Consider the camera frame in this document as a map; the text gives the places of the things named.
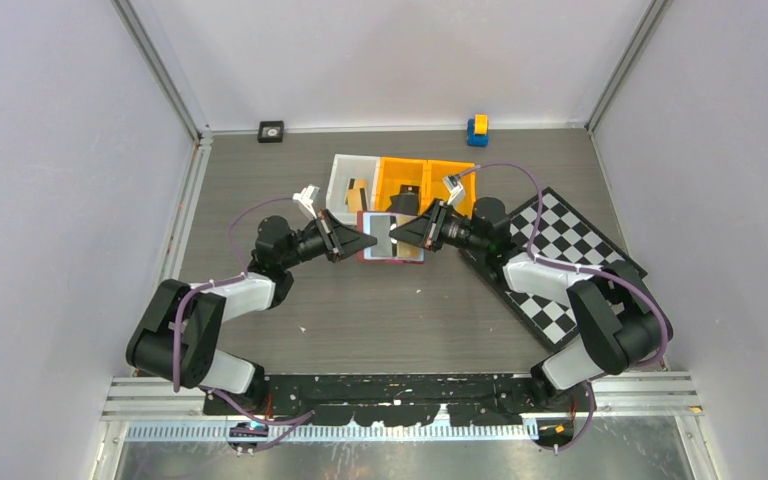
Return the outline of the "dark grey credit card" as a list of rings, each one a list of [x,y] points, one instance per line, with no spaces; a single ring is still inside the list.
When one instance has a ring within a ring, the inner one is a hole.
[[[401,215],[417,216],[420,208],[420,188],[416,185],[401,185],[399,193],[390,197],[386,211]]]

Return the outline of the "red card holder wallet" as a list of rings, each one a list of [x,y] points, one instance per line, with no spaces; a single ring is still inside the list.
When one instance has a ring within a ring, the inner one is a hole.
[[[374,212],[364,211],[357,213],[357,226],[366,234],[370,234],[377,238],[378,243],[371,247],[366,248],[357,254],[360,261],[365,262],[386,262],[386,263],[401,263],[401,264],[423,264],[414,262],[404,262],[394,259],[393,252],[393,239],[390,238],[389,233],[395,227],[403,225],[407,221],[413,219],[414,216],[401,215],[390,212]]]

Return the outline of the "orange gold credit card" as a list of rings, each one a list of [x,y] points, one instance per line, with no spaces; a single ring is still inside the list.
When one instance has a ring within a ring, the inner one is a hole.
[[[350,178],[347,184],[347,190],[366,189],[368,180],[365,178]]]

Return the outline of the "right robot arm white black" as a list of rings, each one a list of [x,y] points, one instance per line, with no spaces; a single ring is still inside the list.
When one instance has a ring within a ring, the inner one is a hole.
[[[588,380],[663,357],[671,328],[633,266],[624,261],[602,267],[550,259],[517,245],[510,224],[504,204],[496,198],[479,199],[469,216],[436,199],[389,235],[427,251],[445,245],[469,251],[506,289],[570,311],[577,339],[531,370],[531,397],[544,410],[558,409],[570,398],[571,388]]]

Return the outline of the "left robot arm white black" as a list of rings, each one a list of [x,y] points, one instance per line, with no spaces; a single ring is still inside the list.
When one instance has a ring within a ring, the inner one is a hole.
[[[172,382],[175,389],[205,388],[228,397],[244,414],[264,407],[269,395],[263,366],[218,347],[222,325],[279,306],[294,283],[291,268],[323,256],[339,262],[376,245],[322,210],[302,229],[273,215],[262,220],[246,272],[201,285],[162,281],[125,350],[127,363]]]

